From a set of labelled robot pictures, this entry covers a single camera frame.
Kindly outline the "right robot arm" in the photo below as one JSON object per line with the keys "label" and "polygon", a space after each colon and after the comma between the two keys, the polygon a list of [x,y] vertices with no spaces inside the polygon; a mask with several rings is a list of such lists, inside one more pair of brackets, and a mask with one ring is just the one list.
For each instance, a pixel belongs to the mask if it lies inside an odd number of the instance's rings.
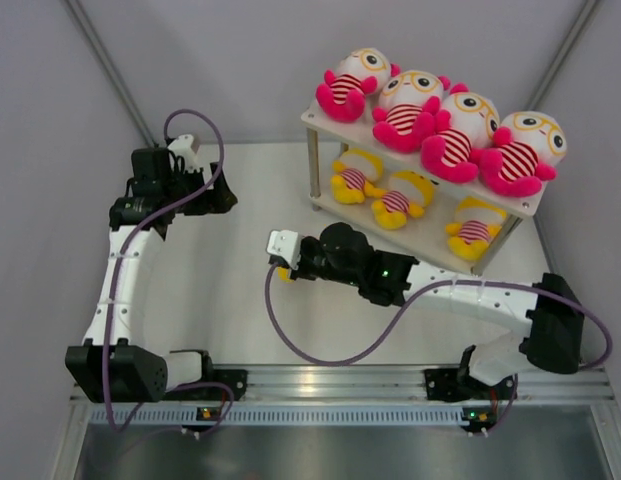
{"label": "right robot arm", "polygon": [[566,281],[546,273],[532,284],[499,283],[458,274],[412,256],[378,250],[339,222],[318,237],[272,233],[268,252],[291,280],[350,285],[379,306],[421,302],[435,310],[486,321],[505,334],[469,347],[456,373],[458,388],[481,396],[502,380],[531,369],[570,375],[580,368],[584,316]]}

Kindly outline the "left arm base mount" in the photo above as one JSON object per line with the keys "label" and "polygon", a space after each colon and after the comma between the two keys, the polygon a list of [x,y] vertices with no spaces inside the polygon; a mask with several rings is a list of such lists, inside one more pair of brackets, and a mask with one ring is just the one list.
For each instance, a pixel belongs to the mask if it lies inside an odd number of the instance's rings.
{"label": "left arm base mount", "polygon": [[[248,371],[245,369],[215,369],[208,383],[216,382],[229,387],[234,395],[234,400],[241,400],[247,390]],[[167,392],[165,401],[228,401],[228,393],[218,387],[191,387],[175,389]]]}

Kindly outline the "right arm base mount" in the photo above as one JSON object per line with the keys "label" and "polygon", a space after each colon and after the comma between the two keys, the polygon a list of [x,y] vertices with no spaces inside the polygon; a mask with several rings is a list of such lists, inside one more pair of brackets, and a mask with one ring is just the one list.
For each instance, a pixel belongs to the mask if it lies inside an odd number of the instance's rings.
{"label": "right arm base mount", "polygon": [[424,371],[427,399],[457,403],[466,400],[510,400],[516,397],[512,376],[490,386],[460,368],[432,368]]}

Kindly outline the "yellow plush sideways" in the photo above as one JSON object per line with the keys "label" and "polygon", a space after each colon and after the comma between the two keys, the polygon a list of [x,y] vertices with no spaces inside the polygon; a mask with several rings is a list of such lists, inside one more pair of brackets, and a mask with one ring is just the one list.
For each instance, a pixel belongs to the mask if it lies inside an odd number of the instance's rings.
{"label": "yellow plush sideways", "polygon": [[280,278],[281,281],[285,282],[285,283],[292,283],[294,282],[294,279],[292,278],[292,273],[289,269],[283,268],[283,267],[278,267],[277,268],[277,274],[278,277]]}

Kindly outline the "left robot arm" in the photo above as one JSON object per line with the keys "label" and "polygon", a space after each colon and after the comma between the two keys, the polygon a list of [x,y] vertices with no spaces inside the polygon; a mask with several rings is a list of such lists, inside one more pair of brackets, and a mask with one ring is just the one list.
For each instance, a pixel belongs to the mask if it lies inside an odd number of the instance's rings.
{"label": "left robot arm", "polygon": [[145,307],[152,270],[177,215],[225,214],[238,202],[222,161],[204,171],[185,147],[136,149],[126,191],[109,209],[107,269],[83,340],[65,365],[86,397],[99,404],[158,402],[180,386],[194,399],[216,386],[204,350],[156,353],[146,344]]}

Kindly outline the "yellow plush front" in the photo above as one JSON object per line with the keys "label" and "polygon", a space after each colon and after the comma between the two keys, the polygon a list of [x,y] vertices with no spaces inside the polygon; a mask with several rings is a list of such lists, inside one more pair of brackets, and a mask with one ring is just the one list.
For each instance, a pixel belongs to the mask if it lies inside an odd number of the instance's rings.
{"label": "yellow plush front", "polygon": [[332,164],[332,196],[344,205],[362,204],[367,198],[380,198],[385,190],[376,185],[384,173],[380,157],[367,151],[351,148]]}

